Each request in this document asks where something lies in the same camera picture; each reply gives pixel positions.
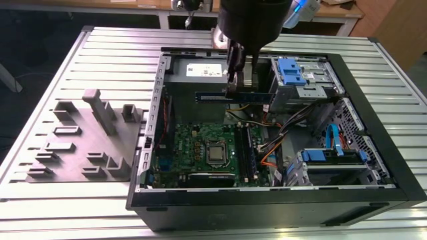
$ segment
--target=aluminum table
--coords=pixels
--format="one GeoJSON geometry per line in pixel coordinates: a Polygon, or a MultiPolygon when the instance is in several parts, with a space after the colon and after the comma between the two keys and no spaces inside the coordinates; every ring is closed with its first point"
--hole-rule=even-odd
{"type": "MultiPolygon", "coordinates": [[[[83,89],[97,88],[113,108],[134,104],[147,111],[159,47],[212,48],[212,33],[83,27],[0,166],[0,239],[427,237],[427,203],[385,212],[348,227],[154,233],[134,212],[125,210],[127,182],[26,183],[34,153],[57,121],[49,111],[57,100],[73,100],[78,107],[85,104],[79,100],[83,89]]],[[[382,46],[366,38],[281,35],[264,49],[341,55],[427,189],[427,99],[382,46]]]]}

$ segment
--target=label on power supply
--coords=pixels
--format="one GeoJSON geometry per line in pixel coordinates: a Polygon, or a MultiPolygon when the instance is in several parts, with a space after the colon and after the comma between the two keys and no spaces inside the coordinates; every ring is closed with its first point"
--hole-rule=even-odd
{"type": "Polygon", "coordinates": [[[220,64],[189,63],[186,65],[186,77],[221,77],[222,67],[220,64]]]}

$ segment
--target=black cylindrical robot part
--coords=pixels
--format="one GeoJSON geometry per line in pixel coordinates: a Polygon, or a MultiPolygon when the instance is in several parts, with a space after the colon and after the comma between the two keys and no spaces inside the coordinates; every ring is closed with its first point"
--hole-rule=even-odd
{"type": "Polygon", "coordinates": [[[198,9],[200,0],[181,0],[185,11],[192,12],[198,9]]]}
{"type": "Polygon", "coordinates": [[[278,37],[292,0],[221,0],[217,25],[252,55],[278,37]]]}

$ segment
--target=chip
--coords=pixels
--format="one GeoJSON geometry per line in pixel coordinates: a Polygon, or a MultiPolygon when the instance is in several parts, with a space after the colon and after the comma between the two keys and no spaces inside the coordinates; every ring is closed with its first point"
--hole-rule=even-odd
{"type": "Polygon", "coordinates": [[[208,148],[209,161],[222,160],[222,148],[220,146],[212,146],[208,148]]]}
{"type": "Polygon", "coordinates": [[[226,148],[224,142],[209,143],[205,148],[205,163],[218,167],[226,163],[226,148]]]}

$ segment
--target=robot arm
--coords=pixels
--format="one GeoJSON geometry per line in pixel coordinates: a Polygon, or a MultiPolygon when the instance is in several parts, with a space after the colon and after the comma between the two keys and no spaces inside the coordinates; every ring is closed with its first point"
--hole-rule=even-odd
{"type": "MultiPolygon", "coordinates": [[[[194,11],[210,11],[212,0],[170,0],[170,5],[174,10],[188,11],[188,26],[194,11]]],[[[246,56],[254,71],[260,49],[276,40],[282,27],[310,21],[318,8],[320,0],[220,0],[217,26],[228,38],[226,97],[245,91],[246,56]]]]}

